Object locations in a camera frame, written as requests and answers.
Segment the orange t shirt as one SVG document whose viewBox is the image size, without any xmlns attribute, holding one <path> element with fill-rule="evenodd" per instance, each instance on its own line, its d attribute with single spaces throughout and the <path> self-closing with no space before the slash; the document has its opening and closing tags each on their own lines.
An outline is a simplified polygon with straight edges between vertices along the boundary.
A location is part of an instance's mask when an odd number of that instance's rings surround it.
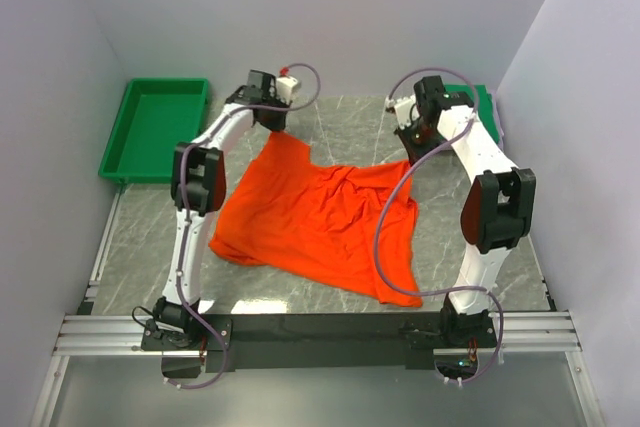
<svg viewBox="0 0 640 427">
<path fill-rule="evenodd" d="M 409 183 L 393 191 L 408 162 L 318 166 L 310 154 L 297 138 L 271 134 L 223 205 L 212 252 L 381 304 L 420 307 L 411 269 L 419 207 Z"/>
</svg>

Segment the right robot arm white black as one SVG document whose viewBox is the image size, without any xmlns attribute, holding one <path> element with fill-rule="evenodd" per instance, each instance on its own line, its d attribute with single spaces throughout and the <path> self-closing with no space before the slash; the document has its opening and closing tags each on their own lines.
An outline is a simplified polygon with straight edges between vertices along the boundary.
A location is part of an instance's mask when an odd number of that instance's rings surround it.
<svg viewBox="0 0 640 427">
<path fill-rule="evenodd" d="M 449 90 L 436 74 L 417 81 L 412 95 L 385 100 L 410 164 L 450 148 L 471 183 L 460 214 L 465 252 L 440 310 L 444 347 L 495 346 L 489 295 L 503 263 L 531 228 L 535 174 L 502 152 L 480 119 L 479 103 L 477 89 Z"/>
</svg>

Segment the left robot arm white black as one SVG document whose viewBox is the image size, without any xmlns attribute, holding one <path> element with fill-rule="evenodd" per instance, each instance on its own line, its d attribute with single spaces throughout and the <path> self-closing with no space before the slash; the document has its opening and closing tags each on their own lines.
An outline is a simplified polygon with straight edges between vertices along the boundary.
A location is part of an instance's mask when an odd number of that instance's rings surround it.
<svg viewBox="0 0 640 427">
<path fill-rule="evenodd" d="M 226 197 L 225 155 L 256 124 L 275 132 L 284 129 L 300 87 L 289 72 L 288 67 L 276 75 L 251 70 L 211 125 L 194 140 L 176 146 L 170 187 L 176 237 L 170 273 L 145 326 L 145 345 L 182 350 L 206 342 L 208 329 L 195 314 L 201 300 L 200 270 L 208 231 Z"/>
</svg>

